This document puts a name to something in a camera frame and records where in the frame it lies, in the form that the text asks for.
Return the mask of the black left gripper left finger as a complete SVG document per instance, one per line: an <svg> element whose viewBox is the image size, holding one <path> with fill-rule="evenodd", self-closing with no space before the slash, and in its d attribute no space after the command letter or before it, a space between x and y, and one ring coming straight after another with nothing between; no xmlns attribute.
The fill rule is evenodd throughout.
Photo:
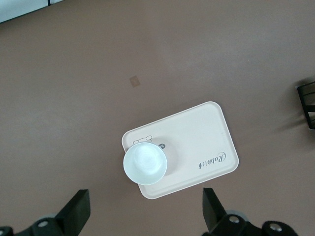
<svg viewBox="0 0 315 236"><path fill-rule="evenodd" d="M78 236L89 217L89 190L81 189L55 216L55 220L64 236Z"/></svg>

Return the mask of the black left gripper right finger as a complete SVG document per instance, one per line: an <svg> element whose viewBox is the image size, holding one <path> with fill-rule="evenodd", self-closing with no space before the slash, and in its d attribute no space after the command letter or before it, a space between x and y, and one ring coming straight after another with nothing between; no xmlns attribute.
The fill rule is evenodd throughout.
<svg viewBox="0 0 315 236"><path fill-rule="evenodd" d="M203 188L203 217L210 233L228 233L227 213L212 188Z"/></svg>

